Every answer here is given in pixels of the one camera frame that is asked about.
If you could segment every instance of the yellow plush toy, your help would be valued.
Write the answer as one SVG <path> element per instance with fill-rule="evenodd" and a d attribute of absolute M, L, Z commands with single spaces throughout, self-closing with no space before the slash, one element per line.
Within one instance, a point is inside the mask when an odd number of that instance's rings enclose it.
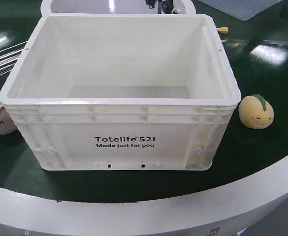
<path fill-rule="evenodd" d="M 274 120 L 274 110 L 265 99 L 255 94 L 246 96 L 239 105 L 240 121 L 248 128 L 264 129 Z"/>

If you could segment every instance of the black object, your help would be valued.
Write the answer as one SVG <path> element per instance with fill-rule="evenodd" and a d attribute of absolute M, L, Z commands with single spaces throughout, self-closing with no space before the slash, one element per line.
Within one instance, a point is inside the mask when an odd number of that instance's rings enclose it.
<path fill-rule="evenodd" d="M 162 11 L 165 14 L 171 14 L 173 10 L 173 0 L 165 0 L 162 2 Z"/>
<path fill-rule="evenodd" d="M 150 9 L 155 8 L 156 0 L 145 0 Z"/>

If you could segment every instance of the metal rod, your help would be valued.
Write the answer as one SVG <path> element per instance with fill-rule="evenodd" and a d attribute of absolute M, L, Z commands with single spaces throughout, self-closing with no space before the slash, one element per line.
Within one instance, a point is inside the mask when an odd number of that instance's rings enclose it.
<path fill-rule="evenodd" d="M 0 50 L 0 53 L 1 53 L 1 52 L 4 52 L 4 51 L 6 51 L 6 50 L 9 50 L 9 49 L 15 48 L 15 47 L 17 47 L 17 46 L 19 46 L 19 45 L 26 44 L 26 43 L 27 43 L 27 41 L 22 42 L 22 43 L 18 43 L 18 44 L 14 45 L 14 46 L 11 46 L 11 47 L 9 47 L 9 48 L 5 48 L 5 49 L 3 49 L 3 50 Z"/>
<path fill-rule="evenodd" d="M 13 55 L 12 57 L 9 57 L 9 58 L 6 58 L 4 60 L 1 60 L 0 61 L 0 67 L 3 67 L 9 63 L 12 63 L 12 62 L 16 62 L 17 59 L 19 58 L 19 54 L 18 55 Z"/>

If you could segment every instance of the white plastic crate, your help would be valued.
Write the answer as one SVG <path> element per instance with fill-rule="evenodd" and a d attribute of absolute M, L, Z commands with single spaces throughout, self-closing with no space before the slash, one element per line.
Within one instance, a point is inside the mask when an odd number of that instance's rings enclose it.
<path fill-rule="evenodd" d="M 206 170 L 240 98 L 200 14 L 43 17 L 0 92 L 46 170 Z"/>
<path fill-rule="evenodd" d="M 199 0 L 241 21 L 247 21 L 256 14 L 282 0 Z"/>

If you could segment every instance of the dark green table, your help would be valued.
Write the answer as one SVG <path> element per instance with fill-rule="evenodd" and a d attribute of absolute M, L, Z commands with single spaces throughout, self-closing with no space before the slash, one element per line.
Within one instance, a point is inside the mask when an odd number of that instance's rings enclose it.
<path fill-rule="evenodd" d="M 19 132 L 0 136 L 0 187 L 54 200 L 136 202 L 184 195 L 221 186 L 262 170 L 288 155 L 288 0 L 241 22 L 193 1 L 212 16 L 243 96 L 262 94 L 275 110 L 264 130 L 245 128 L 235 112 L 215 155 L 203 172 L 47 172 Z M 40 1 L 0 0 L 0 49 L 26 41 L 39 17 Z M 7 78 L 0 76 L 0 88 Z"/>

